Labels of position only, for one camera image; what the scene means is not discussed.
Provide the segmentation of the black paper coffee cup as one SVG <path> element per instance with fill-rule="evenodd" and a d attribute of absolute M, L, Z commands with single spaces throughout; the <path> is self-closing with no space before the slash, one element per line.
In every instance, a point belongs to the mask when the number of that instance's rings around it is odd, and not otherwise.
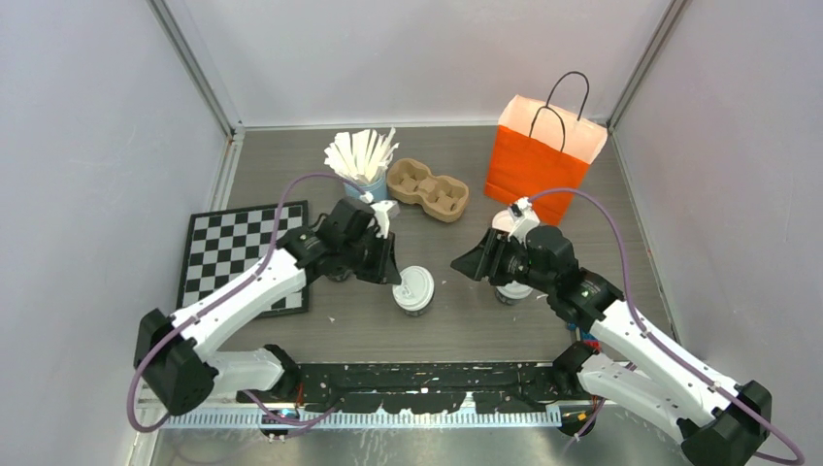
<path fill-rule="evenodd" d="M 521 301 L 528 298 L 532 292 L 533 289 L 531 287 L 519 285 L 517 283 L 512 283 L 511 286 L 495 287 L 496 299 L 508 306 L 515 306 L 519 304 Z"/>

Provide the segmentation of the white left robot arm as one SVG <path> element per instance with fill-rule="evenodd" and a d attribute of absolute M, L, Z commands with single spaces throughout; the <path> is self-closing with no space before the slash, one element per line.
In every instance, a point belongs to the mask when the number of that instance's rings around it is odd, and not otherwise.
<path fill-rule="evenodd" d="M 395 201 L 366 204 L 345 197 L 316 226 L 299 226 L 225 286 L 165 316 L 158 310 L 140 322 L 135 368 L 171 416 L 193 411 L 213 395 L 241 390 L 289 400 L 300 368 L 279 346 L 223 351 L 227 339 L 272 303 L 304 290 L 320 277 L 350 272 L 376 284 L 398 284 L 390 221 Z"/>

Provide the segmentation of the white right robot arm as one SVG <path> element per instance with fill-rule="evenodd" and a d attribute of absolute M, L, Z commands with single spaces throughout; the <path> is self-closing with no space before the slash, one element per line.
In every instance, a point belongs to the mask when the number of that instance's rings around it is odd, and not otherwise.
<path fill-rule="evenodd" d="M 769 433 L 755 417 L 771 417 L 761 384 L 737 383 L 680 347 L 604 277 L 579 266 L 559 228 L 542 225 L 519 240 L 490 228 L 452 269 L 492 285 L 512 282 L 545 293 L 550 309 L 634 362 L 631 372 L 603 352 L 574 343 L 558 356 L 554 385 L 567 398 L 607 398 L 651 422 L 679 443 L 694 465 L 744 465 Z"/>

